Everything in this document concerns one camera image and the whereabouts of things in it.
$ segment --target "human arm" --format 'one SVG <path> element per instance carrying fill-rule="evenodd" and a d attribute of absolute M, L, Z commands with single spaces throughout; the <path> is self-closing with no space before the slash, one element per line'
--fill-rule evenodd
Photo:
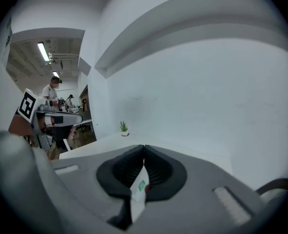
<path fill-rule="evenodd" d="M 51 122 L 52 122 L 52 124 L 55 123 L 55 120 L 53 117 L 51 117 Z M 39 127 L 42 130 L 42 132 L 45 132 L 46 125 L 45 125 L 44 117 L 41 117 L 38 120 L 38 124 L 39 124 Z M 21 115 L 14 115 L 8 131 L 11 134 L 15 134 L 18 136 L 34 135 L 30 123 L 28 121 L 26 121 Z M 70 137 L 72 137 L 74 135 L 74 131 L 75 131 L 75 129 L 72 128 L 70 131 L 70 134 L 69 134 Z"/>
<path fill-rule="evenodd" d="M 50 96 L 50 90 L 49 90 L 48 86 L 46 86 L 45 88 L 43 88 L 43 90 L 42 90 L 42 96 L 43 96 L 44 98 L 46 98 L 46 99 L 49 98 L 49 96 Z"/>

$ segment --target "white pot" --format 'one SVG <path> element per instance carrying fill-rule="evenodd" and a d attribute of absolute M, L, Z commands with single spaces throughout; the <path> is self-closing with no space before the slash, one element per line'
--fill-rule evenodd
<path fill-rule="evenodd" d="M 121 135 L 123 136 L 123 137 L 126 137 L 126 136 L 128 136 L 130 133 L 129 133 L 129 130 L 127 130 L 126 132 L 121 132 Z"/>

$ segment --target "person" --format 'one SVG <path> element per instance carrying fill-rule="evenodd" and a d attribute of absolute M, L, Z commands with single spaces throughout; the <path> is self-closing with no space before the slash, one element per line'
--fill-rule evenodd
<path fill-rule="evenodd" d="M 53 110 L 54 111 L 59 111 L 58 108 L 58 101 L 56 100 L 57 98 L 57 93 L 55 88 L 57 88 L 59 85 L 59 77 L 53 76 L 51 79 L 50 84 L 45 86 L 42 91 L 42 96 L 48 100 L 53 101 Z"/>
<path fill-rule="evenodd" d="M 65 101 L 64 99 L 61 97 L 59 100 L 58 100 L 58 108 L 59 108 L 59 111 L 62 112 L 62 106 L 65 104 Z"/>
<path fill-rule="evenodd" d="M 51 117 L 52 124 L 55 123 L 55 120 L 53 117 Z M 45 134 L 46 133 L 46 123 L 44 120 L 44 117 L 40 117 L 38 119 L 38 125 L 41 131 Z M 18 135 L 18 136 L 33 136 L 33 130 L 31 124 L 26 121 L 17 111 L 12 119 L 12 122 L 9 126 L 8 131 L 12 134 Z M 75 129 L 72 128 L 69 134 L 69 137 L 73 137 Z"/>
<path fill-rule="evenodd" d="M 66 105 L 67 105 L 67 111 L 71 113 L 71 108 L 73 106 L 71 99 L 73 98 L 73 95 L 69 95 L 69 97 L 66 100 Z"/>

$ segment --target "white table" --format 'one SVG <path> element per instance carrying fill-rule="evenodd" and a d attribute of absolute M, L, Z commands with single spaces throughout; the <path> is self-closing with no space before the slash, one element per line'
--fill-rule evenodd
<path fill-rule="evenodd" d="M 59 159 L 74 158 L 89 156 L 95 154 L 101 154 L 105 152 L 110 152 L 115 149 L 120 149 L 123 147 L 131 145 L 152 145 L 161 148 L 166 148 L 172 151 L 176 151 L 185 155 L 197 157 L 206 161 L 209 161 L 229 174 L 232 174 L 231 162 L 229 156 L 215 155 L 199 150 L 192 150 L 176 146 L 164 141 L 161 141 L 155 137 L 147 136 L 139 131 L 130 130 L 130 135 L 127 137 L 122 137 L 121 132 L 110 135 L 106 138 L 97 140 L 91 144 L 81 146 L 79 148 L 69 150 L 68 152 L 59 155 Z"/>
<path fill-rule="evenodd" d="M 75 127 L 75 126 L 82 125 L 82 124 L 85 124 L 85 123 L 89 123 L 89 122 L 92 122 L 92 119 L 84 120 L 84 121 L 82 121 L 81 123 L 75 124 L 74 127 Z"/>
<path fill-rule="evenodd" d="M 71 112 L 74 114 L 77 114 L 79 112 L 79 108 L 78 107 L 72 107 Z"/>

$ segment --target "white wall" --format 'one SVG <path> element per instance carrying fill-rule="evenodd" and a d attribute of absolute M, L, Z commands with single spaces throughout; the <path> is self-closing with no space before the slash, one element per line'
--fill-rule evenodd
<path fill-rule="evenodd" d="M 77 77 L 77 95 L 78 97 L 82 94 L 83 90 L 87 86 L 87 76 L 79 72 L 78 77 Z"/>
<path fill-rule="evenodd" d="M 97 59 L 132 22 L 166 1 L 168 0 L 110 0 L 101 13 Z"/>
<path fill-rule="evenodd" d="M 253 189 L 288 175 L 288 53 L 212 39 L 145 57 L 108 78 L 114 130 L 124 120 L 171 144 L 230 156 Z"/>
<path fill-rule="evenodd" d="M 0 26 L 0 131 L 7 131 L 21 100 L 22 92 L 7 74 L 5 65 L 8 52 L 5 52 L 8 31 L 7 19 Z"/>
<path fill-rule="evenodd" d="M 88 75 L 89 104 L 96 139 L 114 133 L 109 101 L 108 80 L 94 67 Z"/>
<path fill-rule="evenodd" d="M 99 17 L 94 0 L 19 0 L 13 8 L 13 33 L 39 28 L 85 30 Z"/>
<path fill-rule="evenodd" d="M 80 58 L 84 59 L 84 61 L 86 61 L 86 63 L 92 67 L 95 66 L 96 62 L 97 41 L 98 41 L 98 23 L 86 28 L 79 55 Z M 89 71 L 86 72 L 86 68 L 84 68 L 84 70 L 81 71 L 83 71 L 86 75 L 88 75 L 89 73 Z"/>

